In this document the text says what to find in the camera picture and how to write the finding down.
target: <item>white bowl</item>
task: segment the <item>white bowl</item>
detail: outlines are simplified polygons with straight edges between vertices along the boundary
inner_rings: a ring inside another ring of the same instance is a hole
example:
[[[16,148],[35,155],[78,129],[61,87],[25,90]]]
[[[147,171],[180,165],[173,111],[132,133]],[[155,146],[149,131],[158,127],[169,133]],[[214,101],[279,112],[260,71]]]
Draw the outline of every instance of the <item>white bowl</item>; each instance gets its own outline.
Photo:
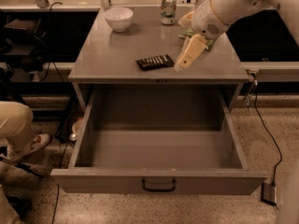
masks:
[[[133,20],[133,11],[125,7],[113,7],[104,12],[107,24],[116,32],[125,31]]]

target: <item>beige pants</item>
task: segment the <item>beige pants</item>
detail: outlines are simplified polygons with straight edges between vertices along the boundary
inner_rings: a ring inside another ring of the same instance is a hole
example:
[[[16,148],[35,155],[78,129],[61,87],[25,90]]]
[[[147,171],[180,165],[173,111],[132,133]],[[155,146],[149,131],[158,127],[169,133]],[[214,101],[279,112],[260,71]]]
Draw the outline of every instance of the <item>beige pants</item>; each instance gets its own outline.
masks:
[[[33,113],[27,105],[0,101],[0,139],[8,141],[8,152],[30,149],[35,138]]]
[[[0,139],[7,139],[7,152],[30,149],[35,138],[32,128],[33,113],[27,105],[0,101]],[[0,185],[0,224],[21,223],[18,214],[9,205]]]

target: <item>drawer handle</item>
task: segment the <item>drawer handle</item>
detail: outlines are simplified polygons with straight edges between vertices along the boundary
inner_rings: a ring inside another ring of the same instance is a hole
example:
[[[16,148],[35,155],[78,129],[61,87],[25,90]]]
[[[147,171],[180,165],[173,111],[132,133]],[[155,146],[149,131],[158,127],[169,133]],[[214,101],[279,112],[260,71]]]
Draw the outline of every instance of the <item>drawer handle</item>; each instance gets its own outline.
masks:
[[[142,189],[148,192],[172,192],[176,189],[176,180],[172,180],[172,187],[170,189],[149,189],[146,187],[146,180],[142,179]]]

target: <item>drawer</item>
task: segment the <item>drawer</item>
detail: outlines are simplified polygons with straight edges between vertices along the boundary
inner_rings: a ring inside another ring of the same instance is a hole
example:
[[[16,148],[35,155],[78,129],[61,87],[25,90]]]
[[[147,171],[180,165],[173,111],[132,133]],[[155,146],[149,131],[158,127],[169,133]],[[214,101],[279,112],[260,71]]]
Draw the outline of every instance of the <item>drawer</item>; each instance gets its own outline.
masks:
[[[217,85],[93,89],[67,169],[65,192],[251,194],[248,170]]]

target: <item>can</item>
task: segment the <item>can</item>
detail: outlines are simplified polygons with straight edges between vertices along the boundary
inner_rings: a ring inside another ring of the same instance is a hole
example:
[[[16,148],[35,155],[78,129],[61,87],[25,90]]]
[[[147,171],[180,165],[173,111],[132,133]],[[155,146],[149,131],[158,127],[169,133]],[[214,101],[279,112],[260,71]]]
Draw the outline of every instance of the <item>can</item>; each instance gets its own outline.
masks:
[[[161,23],[171,25],[175,23],[177,0],[162,0]]]

